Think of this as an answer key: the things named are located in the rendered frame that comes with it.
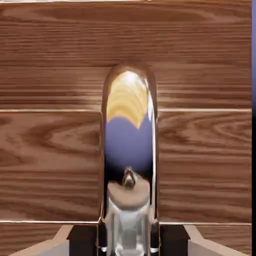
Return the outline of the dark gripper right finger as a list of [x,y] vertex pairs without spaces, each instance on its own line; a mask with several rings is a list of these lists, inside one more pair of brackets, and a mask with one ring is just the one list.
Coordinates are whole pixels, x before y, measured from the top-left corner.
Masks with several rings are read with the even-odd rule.
[[160,256],[246,256],[245,253],[205,239],[195,225],[161,224]]

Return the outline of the shiny curved metal handle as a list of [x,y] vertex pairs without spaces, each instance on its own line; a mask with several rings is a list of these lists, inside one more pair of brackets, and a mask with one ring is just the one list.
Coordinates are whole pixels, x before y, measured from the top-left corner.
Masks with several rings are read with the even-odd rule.
[[159,256],[157,213],[157,88],[154,74],[124,62],[102,92],[101,256]]

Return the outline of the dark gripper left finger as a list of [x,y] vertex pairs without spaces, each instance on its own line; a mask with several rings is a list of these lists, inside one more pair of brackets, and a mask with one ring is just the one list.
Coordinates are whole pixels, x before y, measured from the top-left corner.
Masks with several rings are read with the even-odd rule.
[[62,225],[52,239],[24,248],[9,256],[98,256],[95,224]]

